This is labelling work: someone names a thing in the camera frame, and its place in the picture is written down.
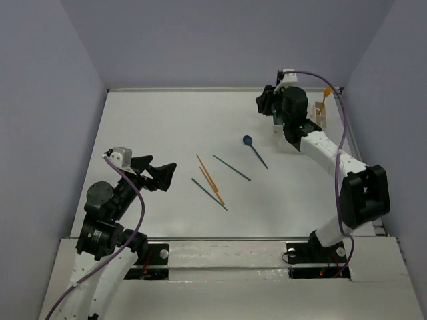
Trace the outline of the blue plastic spoon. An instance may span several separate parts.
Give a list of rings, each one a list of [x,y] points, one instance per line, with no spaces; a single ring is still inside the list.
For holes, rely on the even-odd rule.
[[[261,157],[261,155],[258,153],[258,151],[255,149],[255,147],[253,146],[253,140],[252,137],[249,135],[244,135],[242,138],[242,141],[244,143],[244,145],[250,147],[252,149],[252,151],[255,153],[255,155],[257,156],[257,158],[261,161],[262,165],[268,169],[268,166],[266,164],[266,162],[263,160],[263,158]]]

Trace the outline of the orange plastic spoon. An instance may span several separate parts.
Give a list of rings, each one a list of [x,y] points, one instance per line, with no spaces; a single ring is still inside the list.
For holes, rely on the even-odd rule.
[[[318,107],[318,111],[317,111],[316,115],[322,115],[324,107],[325,107],[326,98],[332,93],[332,91],[333,91],[332,87],[327,87],[324,89],[323,99],[322,99],[322,102],[320,103],[320,106]]]

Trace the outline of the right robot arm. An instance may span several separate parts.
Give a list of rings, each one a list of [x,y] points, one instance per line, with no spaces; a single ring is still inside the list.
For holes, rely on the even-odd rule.
[[[332,248],[355,230],[390,211],[386,171],[368,166],[341,150],[308,118],[308,97],[299,87],[264,87],[256,98],[258,113],[272,116],[282,125],[284,139],[314,160],[334,178],[336,216],[312,231],[307,243],[294,256],[323,261]]]

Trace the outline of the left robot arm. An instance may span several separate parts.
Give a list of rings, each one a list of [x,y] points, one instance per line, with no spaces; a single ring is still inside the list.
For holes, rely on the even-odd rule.
[[[46,319],[104,319],[128,271],[149,259],[147,235],[139,231],[145,205],[134,229],[125,229],[119,221],[133,201],[142,198],[141,190],[166,192],[177,165],[153,167],[153,156],[133,157],[125,147],[109,149],[102,158],[121,178],[117,185],[98,181],[87,190],[68,288]]]

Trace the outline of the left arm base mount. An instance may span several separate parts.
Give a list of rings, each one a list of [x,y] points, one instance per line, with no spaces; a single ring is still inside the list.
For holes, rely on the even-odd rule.
[[[149,241],[147,253],[139,258],[125,280],[162,281],[169,279],[169,242]]]

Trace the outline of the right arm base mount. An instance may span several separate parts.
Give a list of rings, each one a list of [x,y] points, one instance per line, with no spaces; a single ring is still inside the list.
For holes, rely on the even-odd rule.
[[[311,253],[306,242],[286,243],[282,261],[288,266],[290,279],[349,279],[350,272],[345,269],[346,250],[342,242],[330,248],[320,247]]]

